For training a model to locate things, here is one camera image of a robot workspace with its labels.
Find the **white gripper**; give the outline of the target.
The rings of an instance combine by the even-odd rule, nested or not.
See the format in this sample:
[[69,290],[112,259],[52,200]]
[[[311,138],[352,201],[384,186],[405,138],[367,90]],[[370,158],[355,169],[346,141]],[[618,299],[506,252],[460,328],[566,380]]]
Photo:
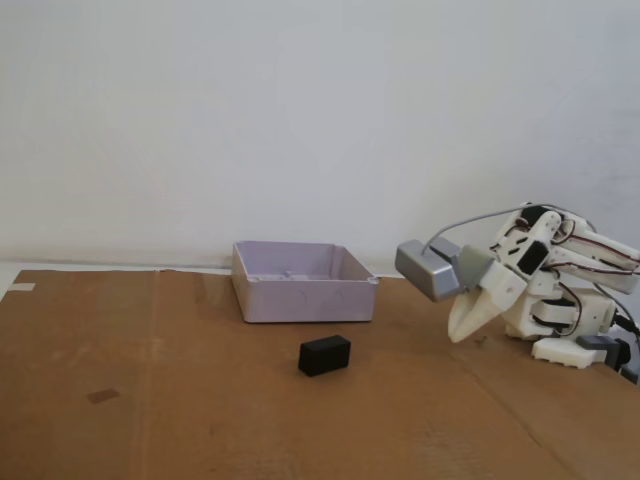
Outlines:
[[479,282],[481,292],[458,295],[448,319],[448,336],[460,342],[511,308],[528,283],[501,263],[493,262]]

